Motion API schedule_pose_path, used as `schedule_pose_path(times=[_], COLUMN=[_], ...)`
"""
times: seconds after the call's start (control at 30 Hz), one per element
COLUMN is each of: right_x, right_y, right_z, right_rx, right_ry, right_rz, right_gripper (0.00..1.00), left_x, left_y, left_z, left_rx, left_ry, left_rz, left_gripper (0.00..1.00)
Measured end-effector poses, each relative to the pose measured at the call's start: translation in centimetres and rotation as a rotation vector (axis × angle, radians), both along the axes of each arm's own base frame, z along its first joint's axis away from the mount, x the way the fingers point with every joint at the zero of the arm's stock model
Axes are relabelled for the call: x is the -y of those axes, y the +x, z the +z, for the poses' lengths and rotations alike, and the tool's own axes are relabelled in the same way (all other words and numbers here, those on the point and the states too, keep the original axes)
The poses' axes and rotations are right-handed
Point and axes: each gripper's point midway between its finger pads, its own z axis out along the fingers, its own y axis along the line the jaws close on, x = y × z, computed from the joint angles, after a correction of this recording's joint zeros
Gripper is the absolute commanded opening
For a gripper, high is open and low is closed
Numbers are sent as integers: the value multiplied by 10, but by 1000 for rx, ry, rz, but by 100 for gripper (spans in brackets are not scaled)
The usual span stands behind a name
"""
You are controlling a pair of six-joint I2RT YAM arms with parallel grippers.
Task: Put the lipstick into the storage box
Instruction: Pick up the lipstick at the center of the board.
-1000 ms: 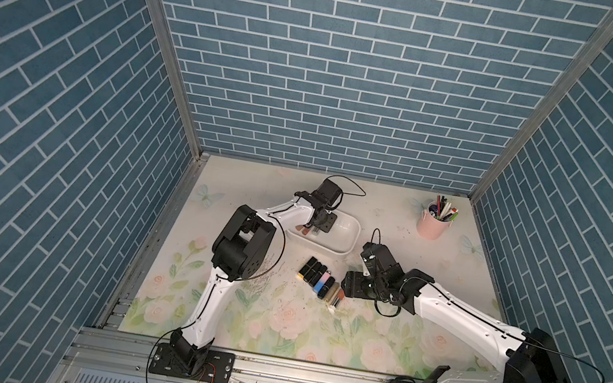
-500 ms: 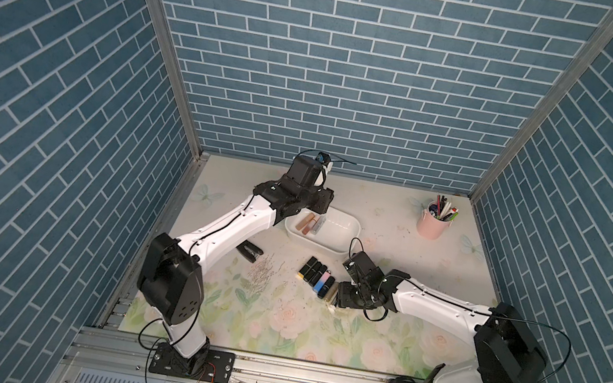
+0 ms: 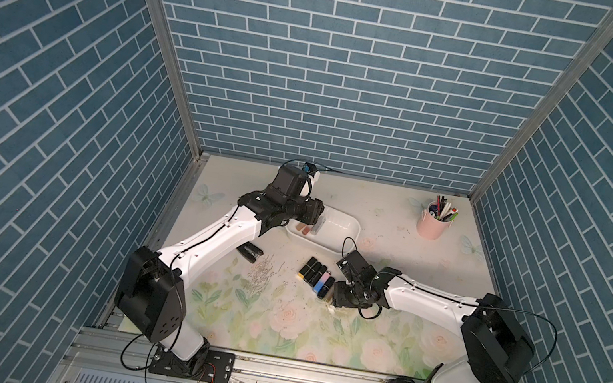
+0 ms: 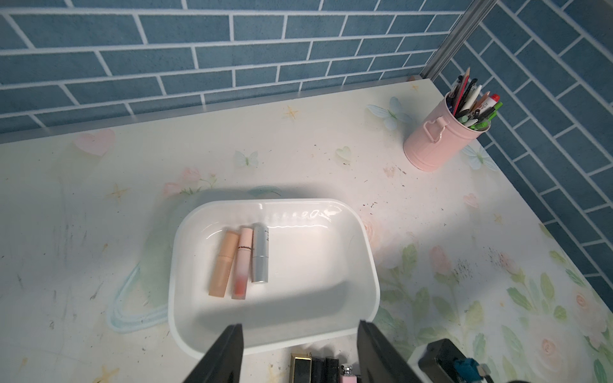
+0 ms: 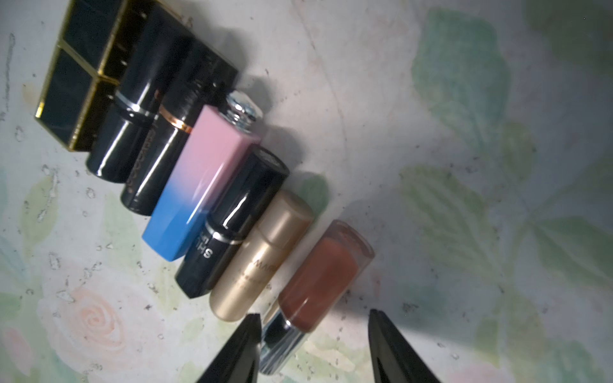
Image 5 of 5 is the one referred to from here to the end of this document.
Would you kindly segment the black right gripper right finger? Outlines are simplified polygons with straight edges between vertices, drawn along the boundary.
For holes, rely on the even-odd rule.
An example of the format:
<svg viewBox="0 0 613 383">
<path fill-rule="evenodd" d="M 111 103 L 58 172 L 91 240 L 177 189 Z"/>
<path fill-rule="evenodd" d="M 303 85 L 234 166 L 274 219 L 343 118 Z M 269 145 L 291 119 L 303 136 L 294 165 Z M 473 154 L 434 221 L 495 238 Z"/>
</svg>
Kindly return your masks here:
<svg viewBox="0 0 613 383">
<path fill-rule="evenodd" d="M 370 310 L 368 339 L 376 383 L 441 382 L 383 311 Z"/>
</svg>

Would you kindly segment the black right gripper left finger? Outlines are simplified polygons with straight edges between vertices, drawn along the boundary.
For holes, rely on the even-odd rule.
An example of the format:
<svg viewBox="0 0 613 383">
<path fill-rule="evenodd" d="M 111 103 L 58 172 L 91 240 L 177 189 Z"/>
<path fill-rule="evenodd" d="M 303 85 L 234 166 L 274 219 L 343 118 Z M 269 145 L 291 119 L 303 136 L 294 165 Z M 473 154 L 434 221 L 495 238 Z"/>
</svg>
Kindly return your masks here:
<svg viewBox="0 0 613 383">
<path fill-rule="evenodd" d="M 197 383 L 256 383 L 260 368 L 262 323 L 248 314 Z"/>
</svg>

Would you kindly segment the red lip gloss tube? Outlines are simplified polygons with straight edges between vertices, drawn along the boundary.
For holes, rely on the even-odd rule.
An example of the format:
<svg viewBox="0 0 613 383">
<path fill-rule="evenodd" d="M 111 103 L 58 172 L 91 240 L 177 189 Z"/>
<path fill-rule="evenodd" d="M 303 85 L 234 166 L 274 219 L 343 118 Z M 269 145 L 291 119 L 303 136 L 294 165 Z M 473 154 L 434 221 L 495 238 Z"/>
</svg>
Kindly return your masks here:
<svg viewBox="0 0 613 383">
<path fill-rule="evenodd" d="M 332 221 L 264 316 L 260 373 L 279 373 L 374 258 L 354 228 Z"/>
</svg>

